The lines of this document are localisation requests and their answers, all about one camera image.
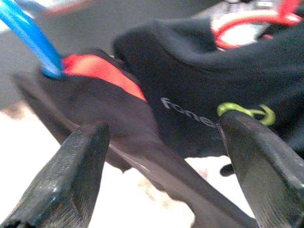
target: white surface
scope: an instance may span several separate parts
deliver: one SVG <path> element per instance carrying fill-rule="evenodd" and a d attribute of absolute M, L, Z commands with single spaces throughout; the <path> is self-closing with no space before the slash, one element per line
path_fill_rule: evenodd
<path fill-rule="evenodd" d="M 40 120 L 20 103 L 0 112 L 0 223 L 15 207 L 39 170 L 56 153 L 59 144 Z M 229 158 L 188 158 L 186 161 L 212 186 L 248 215 L 252 212 L 235 175 L 222 177 L 219 169 Z M 190 228 L 189 207 L 156 190 L 137 170 L 124 174 L 105 164 L 101 190 L 90 228 Z"/>

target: blue strap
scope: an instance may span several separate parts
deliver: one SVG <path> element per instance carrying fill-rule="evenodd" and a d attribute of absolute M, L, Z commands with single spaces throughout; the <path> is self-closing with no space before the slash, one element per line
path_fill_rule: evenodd
<path fill-rule="evenodd" d="M 44 74 L 56 79 L 63 77 L 61 56 L 14 1 L 0 0 L 0 19 L 36 54 L 43 65 Z"/>

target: gray background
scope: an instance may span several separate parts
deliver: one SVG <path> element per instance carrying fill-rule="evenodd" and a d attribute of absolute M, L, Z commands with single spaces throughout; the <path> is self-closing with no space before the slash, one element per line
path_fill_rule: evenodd
<path fill-rule="evenodd" d="M 151 18 L 170 19 L 194 15 L 216 0 L 101 0 L 86 9 L 36 23 L 61 54 L 83 48 L 111 53 L 111 41 L 120 33 Z M 10 81 L 14 72 L 33 71 L 38 59 L 12 32 L 0 34 L 0 109 L 20 99 Z"/>

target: red fabric tab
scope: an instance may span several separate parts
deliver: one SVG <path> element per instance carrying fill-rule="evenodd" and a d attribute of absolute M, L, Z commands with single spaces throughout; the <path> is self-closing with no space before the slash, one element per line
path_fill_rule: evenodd
<path fill-rule="evenodd" d="M 101 57 L 95 55 L 70 55 L 64 58 L 64 73 L 100 78 L 122 88 L 127 93 L 147 102 L 140 87 L 123 73 Z"/>

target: red strap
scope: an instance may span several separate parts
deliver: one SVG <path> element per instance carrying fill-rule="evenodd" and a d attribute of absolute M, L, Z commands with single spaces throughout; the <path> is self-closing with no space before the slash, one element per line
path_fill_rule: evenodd
<path fill-rule="evenodd" d="M 70 55 L 64 58 L 64 73 L 100 78 L 122 88 L 127 93 L 146 101 L 140 87 L 123 73 L 101 57 L 95 55 Z"/>

